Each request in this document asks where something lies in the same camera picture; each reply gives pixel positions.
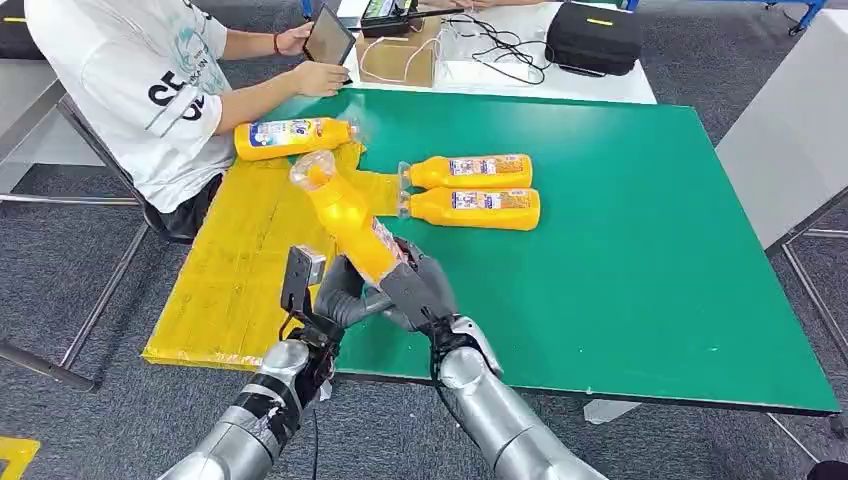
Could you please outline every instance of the white t-shirt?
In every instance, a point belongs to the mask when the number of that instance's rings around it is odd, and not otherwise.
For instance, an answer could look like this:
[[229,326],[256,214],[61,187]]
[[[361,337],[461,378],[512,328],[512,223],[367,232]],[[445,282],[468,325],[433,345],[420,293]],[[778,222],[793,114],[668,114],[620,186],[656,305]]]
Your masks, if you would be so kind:
[[227,29],[189,0],[26,0],[38,47],[136,188],[173,212],[233,161]]

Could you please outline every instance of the green table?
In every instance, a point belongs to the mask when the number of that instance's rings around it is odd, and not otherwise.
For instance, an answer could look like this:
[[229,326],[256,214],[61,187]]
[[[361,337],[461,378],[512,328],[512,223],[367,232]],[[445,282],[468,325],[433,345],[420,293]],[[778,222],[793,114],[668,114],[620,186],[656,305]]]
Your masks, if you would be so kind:
[[[840,410],[691,108],[342,91],[269,118],[338,116],[363,170],[432,155],[524,152],[532,232],[385,219],[439,259],[510,385],[811,415]],[[341,372],[427,377],[428,341],[373,320]]]

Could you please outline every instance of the yellow plastic sheet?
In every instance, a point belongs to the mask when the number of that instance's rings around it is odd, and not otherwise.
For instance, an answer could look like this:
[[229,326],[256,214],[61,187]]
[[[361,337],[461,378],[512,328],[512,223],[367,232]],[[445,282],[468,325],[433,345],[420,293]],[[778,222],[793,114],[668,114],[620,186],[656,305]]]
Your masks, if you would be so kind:
[[41,442],[36,440],[0,437],[0,460],[8,462],[6,469],[0,475],[0,480],[21,478],[40,447]]
[[[397,178],[356,170],[363,151],[357,143],[336,149],[339,173],[374,214],[395,215]],[[285,158],[237,161],[227,173],[142,352],[147,361],[252,370],[277,340],[289,247],[308,245],[328,265],[336,255],[289,168]]]

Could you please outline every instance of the plastic bottle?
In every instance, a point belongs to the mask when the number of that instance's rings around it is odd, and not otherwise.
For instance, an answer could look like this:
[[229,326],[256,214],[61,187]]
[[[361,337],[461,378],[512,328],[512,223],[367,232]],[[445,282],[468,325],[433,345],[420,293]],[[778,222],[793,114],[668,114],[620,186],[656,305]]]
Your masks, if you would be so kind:
[[334,118],[306,118],[245,123],[236,127],[236,152],[243,160],[267,160],[316,150],[332,150],[350,142],[356,127]]
[[533,230],[541,214],[539,192],[532,188],[454,190],[438,187],[416,195],[401,192],[399,217],[433,225]]
[[403,252],[392,233],[371,215],[359,191],[338,174],[335,163],[333,152],[327,150],[304,155],[292,167],[289,179],[309,195],[318,220],[362,278],[377,287],[405,261]]
[[528,155],[481,157],[431,157],[398,169],[401,188],[528,188],[533,183],[533,163]]

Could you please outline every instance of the black bag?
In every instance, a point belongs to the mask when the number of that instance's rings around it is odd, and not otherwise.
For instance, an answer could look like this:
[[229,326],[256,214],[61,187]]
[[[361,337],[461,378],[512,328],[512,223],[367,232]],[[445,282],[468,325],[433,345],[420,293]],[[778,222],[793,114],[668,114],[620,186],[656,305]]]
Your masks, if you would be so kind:
[[545,58],[565,69],[624,75],[642,53],[635,14],[563,3],[550,28]]
[[7,0],[0,4],[0,58],[44,60],[35,46],[24,17],[24,0]]

